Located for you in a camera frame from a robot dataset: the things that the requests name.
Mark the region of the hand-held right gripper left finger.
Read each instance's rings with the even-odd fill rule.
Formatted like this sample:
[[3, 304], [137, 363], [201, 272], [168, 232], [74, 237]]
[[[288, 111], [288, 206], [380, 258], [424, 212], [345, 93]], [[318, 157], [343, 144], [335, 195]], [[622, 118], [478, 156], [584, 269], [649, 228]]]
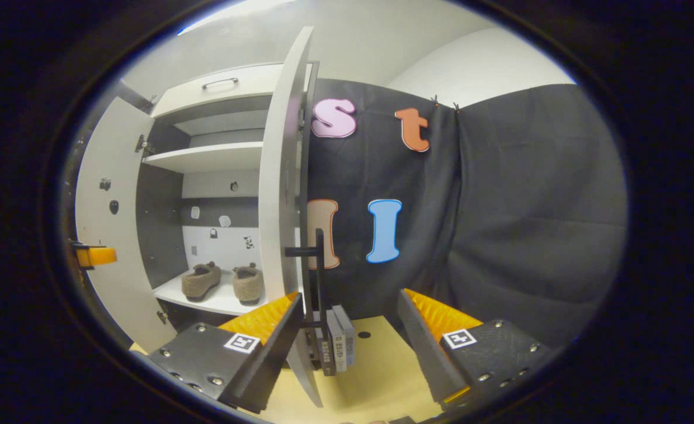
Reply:
[[222, 326], [193, 324], [147, 357], [204, 397], [260, 413], [300, 330], [302, 303], [294, 292]]

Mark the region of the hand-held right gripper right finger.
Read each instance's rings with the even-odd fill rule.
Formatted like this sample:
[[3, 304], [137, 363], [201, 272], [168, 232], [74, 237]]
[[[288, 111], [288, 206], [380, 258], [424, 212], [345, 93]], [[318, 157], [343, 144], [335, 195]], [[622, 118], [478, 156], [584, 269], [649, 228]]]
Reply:
[[435, 402], [484, 407], [541, 371], [552, 349], [503, 319], [474, 319], [405, 288], [398, 312]]

